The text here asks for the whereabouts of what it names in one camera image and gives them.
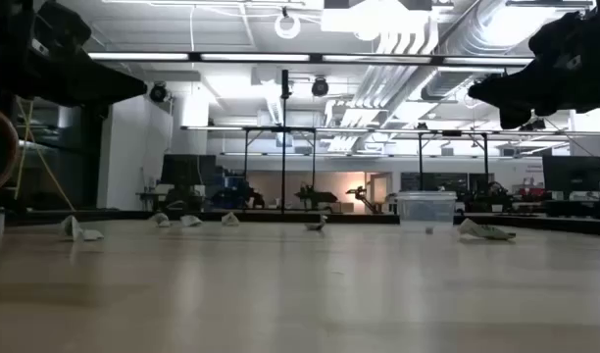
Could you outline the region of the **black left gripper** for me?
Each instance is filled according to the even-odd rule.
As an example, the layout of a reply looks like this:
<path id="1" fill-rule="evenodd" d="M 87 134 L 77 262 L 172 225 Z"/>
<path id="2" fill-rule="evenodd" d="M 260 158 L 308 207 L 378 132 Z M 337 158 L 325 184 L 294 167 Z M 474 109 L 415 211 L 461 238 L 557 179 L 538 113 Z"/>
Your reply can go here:
<path id="1" fill-rule="evenodd" d="M 34 0 L 0 0 L 0 89 L 22 97 L 97 105 L 112 105 L 147 92 L 143 80 L 103 64 L 91 64 L 89 57 L 59 59 L 50 55 L 35 35 L 39 8 L 34 8 Z"/>

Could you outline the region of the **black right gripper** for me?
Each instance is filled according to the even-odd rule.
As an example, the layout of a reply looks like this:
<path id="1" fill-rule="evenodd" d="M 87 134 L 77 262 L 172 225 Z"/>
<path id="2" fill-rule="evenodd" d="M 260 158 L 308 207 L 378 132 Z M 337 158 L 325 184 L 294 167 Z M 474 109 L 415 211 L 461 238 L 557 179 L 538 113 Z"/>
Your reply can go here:
<path id="1" fill-rule="evenodd" d="M 536 102 L 531 96 L 533 70 L 540 83 Z M 499 109 L 502 129 L 528 123 L 532 111 L 552 113 L 571 109 L 588 112 L 600 108 L 600 0 L 596 8 L 582 14 L 582 22 L 562 47 L 536 57 L 512 74 L 490 74 L 468 88 L 468 96 Z"/>

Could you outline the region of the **clear plastic bin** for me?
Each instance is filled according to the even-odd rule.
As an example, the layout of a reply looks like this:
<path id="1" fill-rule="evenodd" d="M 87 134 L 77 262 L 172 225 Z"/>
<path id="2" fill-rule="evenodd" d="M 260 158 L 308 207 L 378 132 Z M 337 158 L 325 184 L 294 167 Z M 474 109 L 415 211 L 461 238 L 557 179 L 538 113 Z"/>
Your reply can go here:
<path id="1" fill-rule="evenodd" d="M 404 191 L 396 196 L 400 226 L 411 232 L 448 231 L 454 225 L 454 191 Z"/>

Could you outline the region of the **white LED light strip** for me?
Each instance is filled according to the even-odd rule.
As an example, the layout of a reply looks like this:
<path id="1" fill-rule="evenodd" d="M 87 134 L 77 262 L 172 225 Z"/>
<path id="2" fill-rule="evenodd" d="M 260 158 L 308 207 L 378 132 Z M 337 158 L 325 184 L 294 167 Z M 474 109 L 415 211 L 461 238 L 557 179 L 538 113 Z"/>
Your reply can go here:
<path id="1" fill-rule="evenodd" d="M 143 53 L 143 52 L 116 52 L 116 53 L 89 53 L 93 60 L 100 61 L 187 61 L 188 54 L 183 53 Z"/>
<path id="2" fill-rule="evenodd" d="M 377 65 L 421 65 L 431 62 L 425 56 L 375 56 L 375 55 L 323 55 L 324 62 L 330 63 L 361 63 Z"/>
<path id="3" fill-rule="evenodd" d="M 209 62 L 308 62 L 310 56 L 306 54 L 209 53 L 202 54 L 201 60 Z"/>
<path id="4" fill-rule="evenodd" d="M 525 66 L 532 61 L 529 57 L 447 57 L 445 65 L 465 66 Z"/>

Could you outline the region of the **black computer monitor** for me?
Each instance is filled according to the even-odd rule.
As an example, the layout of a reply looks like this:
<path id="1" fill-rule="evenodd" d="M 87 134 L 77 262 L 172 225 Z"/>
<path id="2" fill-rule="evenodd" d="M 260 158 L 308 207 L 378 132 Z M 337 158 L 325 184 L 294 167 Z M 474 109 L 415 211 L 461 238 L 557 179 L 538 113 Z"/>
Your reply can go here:
<path id="1" fill-rule="evenodd" d="M 600 188 L 600 158 L 544 156 L 544 185 L 548 191 L 596 191 Z"/>
<path id="2" fill-rule="evenodd" d="M 215 171 L 214 155 L 167 154 L 163 159 L 161 183 L 188 186 L 212 184 Z"/>

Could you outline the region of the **red equipment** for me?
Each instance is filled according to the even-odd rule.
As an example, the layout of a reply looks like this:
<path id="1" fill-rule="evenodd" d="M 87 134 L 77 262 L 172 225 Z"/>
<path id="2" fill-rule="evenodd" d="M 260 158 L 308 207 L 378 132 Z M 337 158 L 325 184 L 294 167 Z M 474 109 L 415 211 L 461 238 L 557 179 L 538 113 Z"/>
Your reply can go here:
<path id="1" fill-rule="evenodd" d="M 517 191 L 521 202 L 540 202 L 545 199 L 546 190 L 542 187 L 521 187 Z"/>

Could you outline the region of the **dark desk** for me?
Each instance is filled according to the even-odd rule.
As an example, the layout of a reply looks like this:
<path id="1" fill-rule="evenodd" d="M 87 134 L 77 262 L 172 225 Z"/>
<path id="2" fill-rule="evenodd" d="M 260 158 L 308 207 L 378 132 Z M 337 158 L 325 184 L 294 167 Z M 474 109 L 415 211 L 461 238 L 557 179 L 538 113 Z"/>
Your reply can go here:
<path id="1" fill-rule="evenodd" d="M 144 211 L 194 211 L 202 209 L 204 198 L 198 194 L 179 196 L 157 192 L 137 192 Z"/>

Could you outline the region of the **blue storage bins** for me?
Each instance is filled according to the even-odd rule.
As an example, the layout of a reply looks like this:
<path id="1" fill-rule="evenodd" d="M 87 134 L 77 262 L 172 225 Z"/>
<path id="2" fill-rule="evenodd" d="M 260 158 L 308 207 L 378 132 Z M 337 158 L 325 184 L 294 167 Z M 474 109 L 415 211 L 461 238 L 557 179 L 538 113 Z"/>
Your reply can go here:
<path id="1" fill-rule="evenodd" d="M 221 181 L 210 200 L 215 208 L 243 209 L 248 196 L 248 183 L 244 173 L 223 170 Z"/>

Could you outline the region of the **bright ceiling light panel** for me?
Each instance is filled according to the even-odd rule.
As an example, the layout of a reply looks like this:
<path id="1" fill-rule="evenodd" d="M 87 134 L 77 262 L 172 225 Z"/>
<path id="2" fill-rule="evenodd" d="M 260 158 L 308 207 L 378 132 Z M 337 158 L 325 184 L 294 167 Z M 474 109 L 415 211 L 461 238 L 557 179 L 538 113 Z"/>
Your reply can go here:
<path id="1" fill-rule="evenodd" d="M 429 19 L 429 12 L 404 9 L 327 9 L 321 17 L 325 32 L 412 32 Z"/>

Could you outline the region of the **black vertical pole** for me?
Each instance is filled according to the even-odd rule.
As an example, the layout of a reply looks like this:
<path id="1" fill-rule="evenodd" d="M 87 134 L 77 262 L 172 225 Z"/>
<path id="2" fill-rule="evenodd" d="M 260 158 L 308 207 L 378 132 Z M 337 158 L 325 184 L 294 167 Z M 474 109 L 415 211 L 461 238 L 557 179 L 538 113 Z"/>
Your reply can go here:
<path id="1" fill-rule="evenodd" d="M 281 126 L 282 126 L 282 147 L 281 147 L 281 199 L 280 199 L 280 213 L 285 214 L 286 209 L 286 136 L 288 128 L 286 125 L 286 103 L 290 97 L 289 88 L 289 71 L 281 71 Z"/>

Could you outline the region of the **black table border strip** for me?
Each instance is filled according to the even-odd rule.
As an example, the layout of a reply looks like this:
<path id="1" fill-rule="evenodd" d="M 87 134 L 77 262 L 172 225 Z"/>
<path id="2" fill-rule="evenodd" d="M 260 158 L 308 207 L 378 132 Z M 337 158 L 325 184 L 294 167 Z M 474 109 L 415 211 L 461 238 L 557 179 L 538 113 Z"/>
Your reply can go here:
<path id="1" fill-rule="evenodd" d="M 86 211 L 34 211 L 16 214 L 12 211 L 4 213 L 7 226 L 41 226 L 54 225 L 66 217 L 73 215 L 80 222 L 102 221 L 143 221 L 155 216 L 153 212 L 119 211 L 119 210 L 86 210 Z M 317 214 L 311 213 L 242 213 L 236 217 L 241 222 L 249 223 L 315 223 L 319 220 Z M 497 227 L 519 227 L 537 230 L 573 232 L 600 236 L 600 221 L 592 219 L 564 219 L 547 217 L 519 217 L 493 214 L 466 214 L 454 217 L 454 223 L 460 224 L 464 219 L 470 219 L 480 225 Z M 396 215 L 348 215 L 331 214 L 326 217 L 330 224 L 344 225 L 398 225 Z"/>

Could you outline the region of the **large silver ventilation duct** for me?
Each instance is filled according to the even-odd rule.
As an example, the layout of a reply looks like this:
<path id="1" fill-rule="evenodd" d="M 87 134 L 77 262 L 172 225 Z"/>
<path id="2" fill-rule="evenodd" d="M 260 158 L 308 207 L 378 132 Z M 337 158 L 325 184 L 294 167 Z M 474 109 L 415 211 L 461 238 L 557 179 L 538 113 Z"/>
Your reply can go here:
<path id="1" fill-rule="evenodd" d="M 434 53 L 504 55 L 562 12 L 589 9 L 592 0 L 475 0 L 439 39 Z"/>

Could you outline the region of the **black overhead frame bar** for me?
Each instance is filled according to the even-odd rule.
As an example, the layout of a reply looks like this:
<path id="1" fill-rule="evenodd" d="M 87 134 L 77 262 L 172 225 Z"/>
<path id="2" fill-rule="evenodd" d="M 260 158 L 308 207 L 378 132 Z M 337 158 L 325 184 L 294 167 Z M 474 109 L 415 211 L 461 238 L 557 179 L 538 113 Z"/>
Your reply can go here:
<path id="1" fill-rule="evenodd" d="M 445 65 L 443 61 L 447 57 L 520 57 L 520 56 L 448 56 L 448 55 L 422 55 L 422 54 L 323 54 L 323 53 L 274 53 L 274 52 L 143 52 L 143 53 L 183 53 L 188 54 L 189 59 L 187 61 L 100 61 L 100 62 L 130 62 L 130 63 L 169 63 L 169 62 L 181 62 L 181 63 L 215 63 L 215 64 L 224 64 L 224 63 L 233 63 L 233 64 L 246 64 L 246 63 L 254 63 L 254 64 L 313 64 L 313 65 L 374 65 L 374 66 L 432 66 L 432 67 L 473 67 L 473 68 L 521 68 L 524 66 L 465 66 L 465 65 Z M 310 56 L 310 60 L 308 62 L 220 62 L 220 61 L 202 61 L 202 54 L 209 53 L 231 53 L 231 54 L 248 54 L 248 53 L 259 53 L 259 54 L 306 54 Z M 375 55 L 375 56 L 425 56 L 430 57 L 431 62 L 428 64 L 421 65 L 377 65 L 377 64 L 361 64 L 361 63 L 330 63 L 324 62 L 322 59 L 323 55 Z"/>

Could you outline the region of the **black metal rig frame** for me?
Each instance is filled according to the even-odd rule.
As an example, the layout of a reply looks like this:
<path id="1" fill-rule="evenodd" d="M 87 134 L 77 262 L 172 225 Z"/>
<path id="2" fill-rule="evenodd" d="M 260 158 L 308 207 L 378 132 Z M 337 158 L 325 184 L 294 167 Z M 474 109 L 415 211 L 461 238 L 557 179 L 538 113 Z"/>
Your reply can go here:
<path id="1" fill-rule="evenodd" d="M 308 132 L 313 135 L 313 144 L 317 142 L 317 129 L 315 127 L 307 127 L 307 126 L 288 126 L 287 136 L 292 132 Z M 249 141 L 249 135 L 252 131 L 257 131 L 258 134 L 261 134 L 264 131 L 273 132 L 273 133 L 281 133 L 282 134 L 282 126 L 245 126 L 242 128 L 244 131 L 244 151 L 243 151 L 243 173 L 247 179 L 248 177 L 248 152 L 249 145 L 251 142 Z"/>
<path id="2" fill-rule="evenodd" d="M 483 151 L 485 184 L 490 183 L 489 172 L 489 154 L 488 154 L 488 136 L 489 133 L 483 130 L 459 130 L 459 129 L 429 129 L 420 130 L 417 133 L 418 141 L 418 167 L 419 167 L 419 190 L 425 189 L 424 181 L 424 147 L 423 138 L 430 135 L 431 139 L 436 136 L 441 137 L 468 137 L 476 146 Z"/>

